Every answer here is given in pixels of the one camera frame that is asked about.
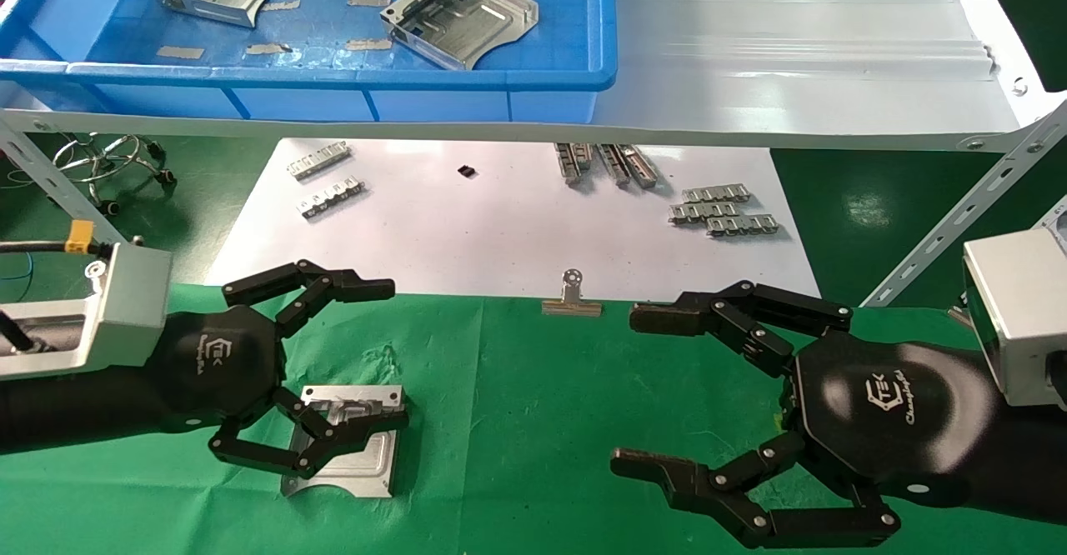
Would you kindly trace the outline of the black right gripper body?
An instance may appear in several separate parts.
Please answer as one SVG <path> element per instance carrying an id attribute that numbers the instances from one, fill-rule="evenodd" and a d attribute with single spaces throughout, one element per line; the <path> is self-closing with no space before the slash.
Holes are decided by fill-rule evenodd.
<path id="1" fill-rule="evenodd" d="M 792 385 L 805 467 L 924 506 L 974 506 L 987 491 L 988 433 L 1003 400 L 980 352 L 831 332 L 801 349 Z"/>

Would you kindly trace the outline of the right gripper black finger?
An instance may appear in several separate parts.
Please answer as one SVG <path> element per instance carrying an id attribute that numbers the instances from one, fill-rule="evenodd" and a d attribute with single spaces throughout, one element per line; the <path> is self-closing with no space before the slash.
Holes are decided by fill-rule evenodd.
<path id="1" fill-rule="evenodd" d="M 630 328 L 647 334 L 708 335 L 766 376 L 785 377 L 795 349 L 774 328 L 823 336 L 831 330 L 848 332 L 851 317 L 844 305 L 743 279 L 720 292 L 682 292 L 668 304 L 636 303 Z"/>
<path id="2" fill-rule="evenodd" d="M 766 509 L 749 492 L 810 460 L 803 433 L 789 431 L 722 467 L 659 453 L 614 449 L 614 475 L 656 483 L 671 509 L 712 518 L 744 548 L 877 548 L 899 532 L 899 517 L 873 483 L 846 483 L 849 508 Z"/>

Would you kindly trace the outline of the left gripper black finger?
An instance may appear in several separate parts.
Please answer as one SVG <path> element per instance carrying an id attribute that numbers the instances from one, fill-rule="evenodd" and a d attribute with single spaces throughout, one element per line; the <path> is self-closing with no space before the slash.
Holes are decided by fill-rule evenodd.
<path id="1" fill-rule="evenodd" d="M 353 303 L 395 297 L 393 279 L 363 279 L 352 269 L 328 270 L 309 260 L 287 263 L 223 285 L 229 306 L 252 306 L 283 294 L 300 292 L 274 319 L 280 338 L 294 336 L 332 302 Z"/>
<path id="2" fill-rule="evenodd" d="M 290 388 L 270 388 L 246 411 L 225 416 L 208 448 L 221 463 L 308 479 L 336 457 L 366 450 L 376 434 L 408 428 L 410 414 L 403 399 L 391 394 L 385 399 L 346 396 L 343 390 L 312 388 L 312 400 L 305 402 L 306 393 L 299 396 Z M 272 410 L 308 437 L 308 444 L 293 450 L 239 437 Z"/>

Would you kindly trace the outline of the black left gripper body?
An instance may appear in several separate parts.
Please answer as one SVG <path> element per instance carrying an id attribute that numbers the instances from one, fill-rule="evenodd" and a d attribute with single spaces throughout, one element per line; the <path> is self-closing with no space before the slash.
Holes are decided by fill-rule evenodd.
<path id="1" fill-rule="evenodd" d="M 248 428 L 272 407 L 283 360 L 277 324 L 248 306 L 171 313 L 155 349 L 163 431 Z"/>

